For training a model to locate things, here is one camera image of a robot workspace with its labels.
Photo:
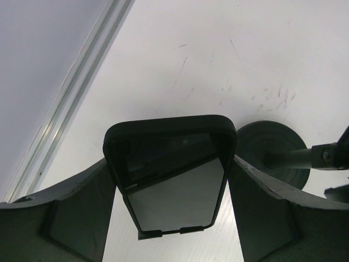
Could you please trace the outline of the black round-base phone stand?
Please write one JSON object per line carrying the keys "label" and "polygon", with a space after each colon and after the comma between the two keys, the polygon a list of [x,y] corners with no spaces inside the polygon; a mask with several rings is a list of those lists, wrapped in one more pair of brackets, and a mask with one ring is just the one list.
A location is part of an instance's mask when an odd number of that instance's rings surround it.
{"label": "black round-base phone stand", "polygon": [[348,169],[348,129],[337,142],[311,148],[293,129],[274,121],[249,123],[237,134],[238,157],[297,189],[304,188],[311,169]]}

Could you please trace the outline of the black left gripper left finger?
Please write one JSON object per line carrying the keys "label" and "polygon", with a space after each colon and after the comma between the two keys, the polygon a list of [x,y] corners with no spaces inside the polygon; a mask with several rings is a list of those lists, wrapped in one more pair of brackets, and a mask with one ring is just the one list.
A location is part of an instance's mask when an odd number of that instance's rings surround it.
{"label": "black left gripper left finger", "polygon": [[116,183],[106,160],[1,203],[1,261],[102,261]]}

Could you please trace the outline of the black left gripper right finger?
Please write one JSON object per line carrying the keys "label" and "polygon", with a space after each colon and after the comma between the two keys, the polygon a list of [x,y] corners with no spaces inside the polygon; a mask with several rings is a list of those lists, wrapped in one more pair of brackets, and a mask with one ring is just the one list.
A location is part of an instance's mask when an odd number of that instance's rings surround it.
{"label": "black left gripper right finger", "polygon": [[237,156],[228,183],[244,261],[348,261],[348,204],[296,189]]}

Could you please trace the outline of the black phone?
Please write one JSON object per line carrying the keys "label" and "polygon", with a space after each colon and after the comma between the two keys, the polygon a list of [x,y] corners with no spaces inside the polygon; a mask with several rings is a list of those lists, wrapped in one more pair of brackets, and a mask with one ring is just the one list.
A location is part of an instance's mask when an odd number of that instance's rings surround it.
{"label": "black phone", "polygon": [[212,227],[236,145],[236,128],[221,115],[111,126],[103,154],[139,239]]}

